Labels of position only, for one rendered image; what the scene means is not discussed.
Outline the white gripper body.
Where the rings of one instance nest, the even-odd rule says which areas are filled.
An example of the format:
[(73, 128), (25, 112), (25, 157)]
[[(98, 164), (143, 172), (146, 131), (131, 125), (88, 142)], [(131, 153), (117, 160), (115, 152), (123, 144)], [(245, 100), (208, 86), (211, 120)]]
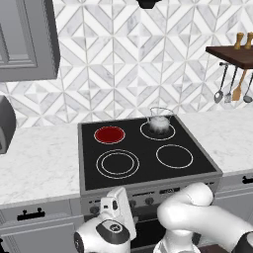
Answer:
[(136, 238), (136, 229), (128, 203), (127, 191), (124, 187), (112, 189), (107, 197), (110, 199), (109, 213), (111, 217), (123, 224), (129, 231), (130, 239)]

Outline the black glass-top stove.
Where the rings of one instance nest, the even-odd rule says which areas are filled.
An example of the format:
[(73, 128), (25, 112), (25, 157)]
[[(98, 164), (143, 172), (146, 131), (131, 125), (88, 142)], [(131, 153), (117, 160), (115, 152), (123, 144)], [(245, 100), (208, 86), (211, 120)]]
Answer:
[[(103, 144), (94, 138), (100, 127), (120, 127), (125, 138)], [(160, 205), (166, 198), (190, 184), (203, 182), (217, 189), (220, 169), (204, 151), (181, 120), (172, 116), (169, 132), (154, 134), (147, 119), (130, 119), (78, 126), (78, 156), (81, 208), (85, 219), (97, 214), (100, 200), (114, 187), (126, 188), (128, 201), (136, 208)], [(147, 205), (145, 199), (154, 203)]]

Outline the small round stove burner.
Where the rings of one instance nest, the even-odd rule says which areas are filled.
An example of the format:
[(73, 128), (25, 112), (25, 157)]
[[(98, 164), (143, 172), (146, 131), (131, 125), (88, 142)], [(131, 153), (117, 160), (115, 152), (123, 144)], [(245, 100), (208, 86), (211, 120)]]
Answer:
[(116, 144), (121, 142), (126, 133), (118, 126), (103, 126), (94, 133), (94, 138), (103, 144)]

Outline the black oven door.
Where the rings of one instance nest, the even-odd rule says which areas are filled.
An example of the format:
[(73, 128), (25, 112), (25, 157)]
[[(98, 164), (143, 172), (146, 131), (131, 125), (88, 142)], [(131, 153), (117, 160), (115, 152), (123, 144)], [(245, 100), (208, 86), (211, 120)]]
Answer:
[(152, 253), (162, 239), (165, 229), (157, 219), (158, 205), (134, 208), (131, 210), (136, 220), (136, 239), (130, 243), (131, 253)]

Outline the grey drawer front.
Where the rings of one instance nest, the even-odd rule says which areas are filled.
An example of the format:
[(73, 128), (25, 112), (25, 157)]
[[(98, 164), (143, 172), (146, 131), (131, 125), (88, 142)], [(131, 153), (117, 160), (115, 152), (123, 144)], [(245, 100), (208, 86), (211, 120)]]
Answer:
[[(41, 208), (45, 212), (44, 217), (17, 221), (17, 216), (27, 212), (37, 212)], [(70, 217), (81, 214), (81, 206), (79, 199), (52, 201), (41, 204), (28, 205), (23, 207), (12, 207), (7, 209), (0, 209), (0, 225), (7, 225), (8, 223), (22, 223), (33, 222), (37, 220), (47, 220), (54, 218)]]
[(219, 193), (230, 192), (235, 190), (244, 190), (248, 188), (253, 188), (253, 183), (243, 184), (242, 177), (246, 176), (247, 178), (253, 177), (253, 172), (251, 173), (242, 173), (234, 175), (223, 175), (219, 181), (217, 191)]

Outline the glass kettle with white lid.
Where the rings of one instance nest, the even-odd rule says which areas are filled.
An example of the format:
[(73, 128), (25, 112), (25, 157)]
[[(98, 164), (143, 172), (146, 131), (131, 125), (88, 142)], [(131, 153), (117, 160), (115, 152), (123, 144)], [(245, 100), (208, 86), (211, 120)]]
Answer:
[(169, 132), (170, 120), (174, 112), (164, 107), (151, 107), (147, 119), (149, 130), (154, 134), (164, 135)]

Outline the hanging metal spoon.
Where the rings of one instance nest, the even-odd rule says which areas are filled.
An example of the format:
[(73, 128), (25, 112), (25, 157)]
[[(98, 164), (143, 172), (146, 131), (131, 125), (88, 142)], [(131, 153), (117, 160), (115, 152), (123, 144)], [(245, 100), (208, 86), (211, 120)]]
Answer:
[(224, 71), (223, 71), (219, 90), (213, 96), (213, 99), (217, 104), (221, 101), (221, 99), (223, 97), (222, 86), (223, 86), (224, 79), (225, 79), (226, 72), (227, 72), (227, 68), (228, 68), (228, 64), (226, 62), (221, 62), (219, 65), (224, 67)]

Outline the grey toaster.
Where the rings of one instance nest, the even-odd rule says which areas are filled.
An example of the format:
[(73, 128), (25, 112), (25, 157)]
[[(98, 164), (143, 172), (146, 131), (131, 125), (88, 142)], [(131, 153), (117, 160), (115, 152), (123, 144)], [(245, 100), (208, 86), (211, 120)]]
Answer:
[(0, 95), (0, 154), (8, 151), (17, 126), (15, 111), (8, 99)]

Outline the hanging metal slotted spatula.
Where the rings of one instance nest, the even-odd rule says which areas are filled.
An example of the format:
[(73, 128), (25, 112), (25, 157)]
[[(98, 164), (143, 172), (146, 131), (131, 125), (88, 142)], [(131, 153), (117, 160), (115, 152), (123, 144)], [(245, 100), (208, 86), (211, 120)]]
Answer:
[(229, 91), (228, 93), (225, 95), (224, 97), (224, 103), (230, 103), (231, 102), (231, 90), (232, 90), (232, 86), (233, 86), (233, 83), (234, 83), (234, 80), (235, 80), (235, 76), (236, 76), (236, 73), (237, 73), (237, 66), (235, 66), (235, 69), (234, 69), (234, 72), (233, 72), (233, 76), (232, 76), (232, 80), (231, 80), (231, 83), (230, 83), (230, 86), (229, 86)]

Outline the hanging wooden spatula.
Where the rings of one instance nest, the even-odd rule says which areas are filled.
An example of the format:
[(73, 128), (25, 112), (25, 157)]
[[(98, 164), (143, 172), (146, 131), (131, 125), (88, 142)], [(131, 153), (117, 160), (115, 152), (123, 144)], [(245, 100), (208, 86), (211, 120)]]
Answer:
[(238, 101), (240, 99), (240, 95), (241, 95), (241, 85), (242, 85), (242, 82), (244, 80), (244, 77), (246, 75), (246, 72), (247, 70), (244, 69), (243, 70), (243, 73), (241, 75), (241, 78), (240, 78), (240, 81), (239, 81), (239, 84), (238, 86), (233, 90), (233, 94), (232, 94), (232, 100), (233, 101)]

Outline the hanging metal ladle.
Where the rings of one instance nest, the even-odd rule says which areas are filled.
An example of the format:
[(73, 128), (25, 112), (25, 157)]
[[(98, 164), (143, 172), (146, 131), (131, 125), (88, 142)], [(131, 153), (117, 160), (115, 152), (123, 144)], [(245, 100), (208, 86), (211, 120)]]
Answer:
[(243, 101), (244, 101), (245, 103), (251, 103), (251, 102), (253, 101), (253, 98), (247, 95), (247, 94), (248, 94), (248, 91), (249, 91), (249, 89), (250, 89), (250, 86), (251, 86), (251, 84), (252, 84), (252, 81), (253, 81), (253, 72), (252, 72), (252, 74), (251, 74), (251, 78), (250, 78), (250, 82), (249, 82), (247, 91), (246, 91), (245, 95), (243, 96)]

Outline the wooden shaker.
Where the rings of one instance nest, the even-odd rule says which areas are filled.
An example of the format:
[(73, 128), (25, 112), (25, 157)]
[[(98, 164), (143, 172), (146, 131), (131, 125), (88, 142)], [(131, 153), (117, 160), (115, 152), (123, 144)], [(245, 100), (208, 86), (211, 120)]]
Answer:
[(253, 32), (250, 32), (250, 33), (247, 34), (247, 42), (246, 42), (244, 48), (245, 49), (250, 49), (252, 41), (253, 41)]
[(237, 33), (236, 35), (236, 43), (234, 45), (234, 49), (240, 49), (241, 47), (241, 41), (244, 37), (244, 34), (243, 33)]

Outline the black range hood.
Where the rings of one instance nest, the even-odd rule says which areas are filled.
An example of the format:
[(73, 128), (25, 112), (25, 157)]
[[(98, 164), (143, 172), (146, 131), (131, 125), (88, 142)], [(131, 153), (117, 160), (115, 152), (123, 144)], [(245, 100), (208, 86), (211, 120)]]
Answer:
[(152, 9), (161, 0), (136, 0), (141, 9)]

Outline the dark wooden wall shelf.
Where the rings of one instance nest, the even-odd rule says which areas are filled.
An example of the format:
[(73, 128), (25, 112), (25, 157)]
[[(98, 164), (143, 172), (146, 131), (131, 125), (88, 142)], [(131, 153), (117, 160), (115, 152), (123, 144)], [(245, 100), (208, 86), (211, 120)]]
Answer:
[(253, 69), (253, 46), (235, 49), (233, 45), (207, 46), (206, 52), (241, 69)]

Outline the grey wall cupboard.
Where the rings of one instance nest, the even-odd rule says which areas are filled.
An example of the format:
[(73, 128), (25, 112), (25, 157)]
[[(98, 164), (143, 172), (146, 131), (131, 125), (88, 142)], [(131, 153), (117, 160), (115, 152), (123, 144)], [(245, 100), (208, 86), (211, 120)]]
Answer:
[(52, 0), (0, 0), (0, 81), (56, 79), (59, 62)]

